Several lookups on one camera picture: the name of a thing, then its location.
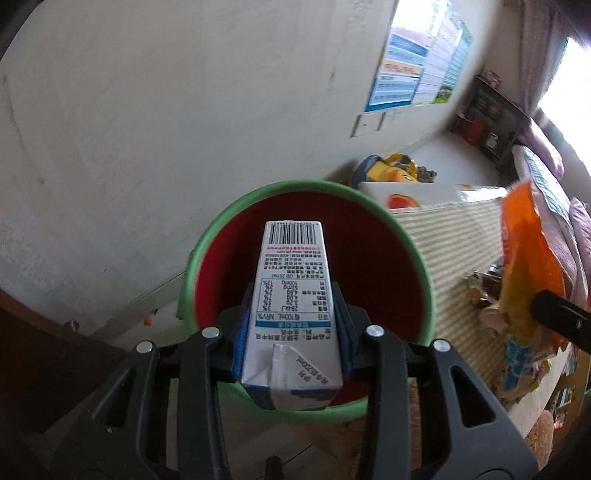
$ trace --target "poster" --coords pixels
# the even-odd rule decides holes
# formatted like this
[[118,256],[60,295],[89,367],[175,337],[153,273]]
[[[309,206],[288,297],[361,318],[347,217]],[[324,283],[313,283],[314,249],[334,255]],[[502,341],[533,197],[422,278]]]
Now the poster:
[[446,103],[471,45],[449,0],[400,0],[365,111]]

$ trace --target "snack bag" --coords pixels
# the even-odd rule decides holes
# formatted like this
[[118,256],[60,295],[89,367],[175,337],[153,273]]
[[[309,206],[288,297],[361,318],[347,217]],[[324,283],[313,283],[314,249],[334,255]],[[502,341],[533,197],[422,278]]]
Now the snack bag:
[[532,364],[555,355],[558,348],[568,344],[566,338],[541,326],[530,313],[531,300],[539,291],[548,289],[564,298],[565,290],[563,272],[542,233],[529,182],[518,185],[503,200],[502,237],[504,274],[499,311],[509,324],[509,335],[497,395],[517,399],[522,395],[515,389],[525,394],[531,391],[533,379],[539,380],[522,379]]

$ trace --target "light switch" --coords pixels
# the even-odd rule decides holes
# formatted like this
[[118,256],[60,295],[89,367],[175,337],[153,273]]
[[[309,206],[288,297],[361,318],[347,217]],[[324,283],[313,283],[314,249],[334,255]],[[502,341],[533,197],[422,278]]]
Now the light switch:
[[382,118],[382,122],[380,123],[378,130],[386,130],[392,125],[394,119],[399,114],[400,110],[398,108],[391,108],[390,110],[386,110],[384,112],[384,117]]
[[361,135],[378,130],[382,123],[383,115],[383,112],[367,112],[359,115],[351,137],[360,137]]

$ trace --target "striped mat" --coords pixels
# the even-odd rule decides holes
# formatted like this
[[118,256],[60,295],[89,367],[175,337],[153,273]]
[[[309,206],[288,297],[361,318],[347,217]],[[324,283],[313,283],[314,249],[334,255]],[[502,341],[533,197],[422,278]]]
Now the striped mat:
[[492,384],[504,354],[501,339],[480,328],[467,296],[466,273],[486,271],[502,255],[501,202],[390,210],[423,255],[435,291],[434,338],[445,338]]

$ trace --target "green bucket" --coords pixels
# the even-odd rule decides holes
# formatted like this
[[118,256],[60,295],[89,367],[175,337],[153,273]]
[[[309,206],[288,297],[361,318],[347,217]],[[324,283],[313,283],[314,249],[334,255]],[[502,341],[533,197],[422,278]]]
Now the green bucket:
[[[433,287],[424,261],[402,227],[373,200],[322,180],[290,180],[254,190],[228,206],[189,256],[177,316],[190,333],[216,323],[242,303],[254,281],[265,223],[318,220],[329,270],[347,303],[400,338],[428,345],[434,327]],[[301,424],[342,422],[367,410],[369,385],[345,382],[324,410],[261,410],[238,383],[218,385],[226,418]]]

